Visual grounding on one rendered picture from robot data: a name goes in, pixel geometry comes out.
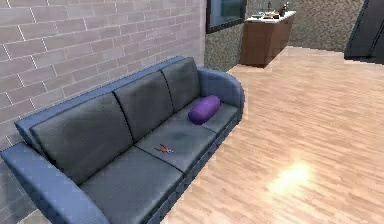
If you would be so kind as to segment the purple bolster cushion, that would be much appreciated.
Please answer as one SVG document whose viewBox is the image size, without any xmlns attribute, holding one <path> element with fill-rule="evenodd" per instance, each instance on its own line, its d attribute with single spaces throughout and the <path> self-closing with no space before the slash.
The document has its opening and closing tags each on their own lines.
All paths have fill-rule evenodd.
<svg viewBox="0 0 384 224">
<path fill-rule="evenodd" d="M 218 111 L 221 100 L 215 95 L 202 98 L 188 113 L 189 120 L 195 125 L 202 125 Z"/>
</svg>

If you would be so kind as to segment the small red tool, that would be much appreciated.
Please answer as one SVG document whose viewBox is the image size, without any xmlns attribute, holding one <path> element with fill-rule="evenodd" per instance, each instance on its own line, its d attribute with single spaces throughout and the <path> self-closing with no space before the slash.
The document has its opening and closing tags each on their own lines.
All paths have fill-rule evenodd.
<svg viewBox="0 0 384 224">
<path fill-rule="evenodd" d="M 169 149 L 168 147 L 166 147 L 165 145 L 160 144 L 160 146 L 161 146 L 160 148 L 153 147 L 153 149 L 156 150 L 156 151 L 162 152 L 162 153 L 168 153 L 168 154 L 173 153 L 173 151 L 170 150 L 170 149 Z"/>
</svg>

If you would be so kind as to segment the blue grey sofa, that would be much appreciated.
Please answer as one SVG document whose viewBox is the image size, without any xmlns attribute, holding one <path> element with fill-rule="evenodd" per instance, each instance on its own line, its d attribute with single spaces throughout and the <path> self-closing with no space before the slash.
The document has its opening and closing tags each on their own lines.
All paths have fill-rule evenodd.
<svg viewBox="0 0 384 224">
<path fill-rule="evenodd" d="M 209 95 L 218 111 L 193 124 Z M 51 224 L 160 224 L 243 108 L 236 78 L 177 56 L 17 121 L 0 155 Z"/>
</svg>

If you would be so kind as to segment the brown cabinet with white top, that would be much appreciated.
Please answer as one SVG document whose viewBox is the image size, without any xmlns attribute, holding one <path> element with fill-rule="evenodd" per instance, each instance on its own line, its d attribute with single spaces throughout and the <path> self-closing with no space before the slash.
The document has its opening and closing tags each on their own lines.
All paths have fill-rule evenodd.
<svg viewBox="0 0 384 224">
<path fill-rule="evenodd" d="M 287 11 L 279 19 L 248 18 L 244 22 L 240 64 L 266 67 L 286 46 L 295 11 Z"/>
</svg>

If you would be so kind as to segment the black framed window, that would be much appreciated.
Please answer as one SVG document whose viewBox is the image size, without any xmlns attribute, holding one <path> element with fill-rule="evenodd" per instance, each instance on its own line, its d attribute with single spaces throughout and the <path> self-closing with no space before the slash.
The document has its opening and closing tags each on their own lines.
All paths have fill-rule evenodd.
<svg viewBox="0 0 384 224">
<path fill-rule="evenodd" d="M 214 33 L 244 22 L 247 0 L 207 0 L 206 33 Z"/>
</svg>

